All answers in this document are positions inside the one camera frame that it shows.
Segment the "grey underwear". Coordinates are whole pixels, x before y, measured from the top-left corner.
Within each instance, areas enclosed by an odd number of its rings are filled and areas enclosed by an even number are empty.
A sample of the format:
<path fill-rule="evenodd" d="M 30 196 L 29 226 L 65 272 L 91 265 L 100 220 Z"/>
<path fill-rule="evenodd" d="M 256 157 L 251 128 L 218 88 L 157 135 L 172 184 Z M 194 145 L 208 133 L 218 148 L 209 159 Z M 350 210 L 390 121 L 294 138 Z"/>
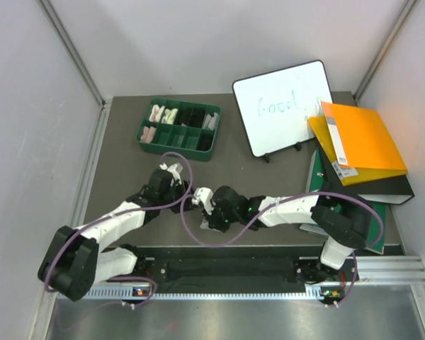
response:
<path fill-rule="evenodd" d="M 210 226 L 210 223 L 208 220 L 203 219 L 201 224 L 200 224 L 200 228 L 202 230 L 212 230 L 212 227 Z"/>

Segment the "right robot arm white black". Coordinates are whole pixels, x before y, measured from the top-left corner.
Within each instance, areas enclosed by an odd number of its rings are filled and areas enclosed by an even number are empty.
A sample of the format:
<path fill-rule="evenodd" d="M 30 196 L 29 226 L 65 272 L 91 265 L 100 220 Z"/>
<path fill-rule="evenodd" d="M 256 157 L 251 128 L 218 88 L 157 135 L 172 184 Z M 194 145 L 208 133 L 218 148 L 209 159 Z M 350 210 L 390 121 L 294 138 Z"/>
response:
<path fill-rule="evenodd" d="M 355 250 L 367 248 L 383 235 L 384 223 L 372 204 L 326 182 L 318 191 L 295 196 L 246 198 L 229 186 L 198 188 L 192 203 L 203 207 L 201 228 L 226 232 L 234 223 L 243 230 L 278 225 L 313 224 L 327 233 L 316 263 L 318 275 L 335 279 Z"/>

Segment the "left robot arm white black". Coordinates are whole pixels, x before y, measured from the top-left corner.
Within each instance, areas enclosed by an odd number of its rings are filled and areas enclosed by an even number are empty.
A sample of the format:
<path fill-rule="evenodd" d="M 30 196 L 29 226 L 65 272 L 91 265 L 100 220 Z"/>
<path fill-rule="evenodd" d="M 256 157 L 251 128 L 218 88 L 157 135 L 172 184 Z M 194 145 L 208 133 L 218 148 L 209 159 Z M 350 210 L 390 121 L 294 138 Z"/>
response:
<path fill-rule="evenodd" d="M 38 269 L 38 279 L 49 291 L 73 302 L 82 299 L 93 285 L 117 276 L 142 279 L 147 265 L 131 246 L 112 250 L 108 246 L 151 222 L 161 210 L 179 211 L 182 197 L 192 192 L 190 183 L 181 178 L 182 169 L 179 163 L 161 164 L 148 184 L 110 213 L 86 225 L 59 228 Z"/>

